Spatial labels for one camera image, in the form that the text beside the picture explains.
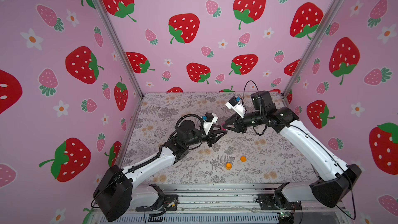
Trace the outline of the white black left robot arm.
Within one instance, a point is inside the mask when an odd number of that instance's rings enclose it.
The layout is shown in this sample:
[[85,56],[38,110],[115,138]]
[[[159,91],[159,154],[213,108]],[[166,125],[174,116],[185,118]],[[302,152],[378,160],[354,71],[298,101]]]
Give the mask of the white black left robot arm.
[[131,208],[156,211],[158,215],[165,213],[178,198],[166,196],[156,184],[146,188],[140,188],[140,184],[179,162],[202,143],[207,143],[209,147],[217,143],[227,134],[227,130],[216,124],[217,120],[212,113],[206,113],[203,117],[185,115],[177,121],[175,130],[155,154],[124,168],[111,166],[93,194],[93,202],[106,220],[113,222]]

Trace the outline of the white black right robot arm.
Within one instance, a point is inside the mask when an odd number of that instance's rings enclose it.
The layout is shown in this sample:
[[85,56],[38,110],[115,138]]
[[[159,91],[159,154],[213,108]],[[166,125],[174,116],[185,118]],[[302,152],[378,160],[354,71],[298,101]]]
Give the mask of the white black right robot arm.
[[222,127],[236,133],[245,133],[249,127],[265,125],[290,141],[311,163],[318,178],[302,183],[286,183],[274,193],[274,204],[287,208],[297,201],[318,201],[333,208],[355,185],[362,171],[356,164],[347,164],[308,131],[299,117],[289,108],[277,109],[268,91],[251,95],[255,111],[247,113],[240,97],[231,97],[226,107],[234,110]]

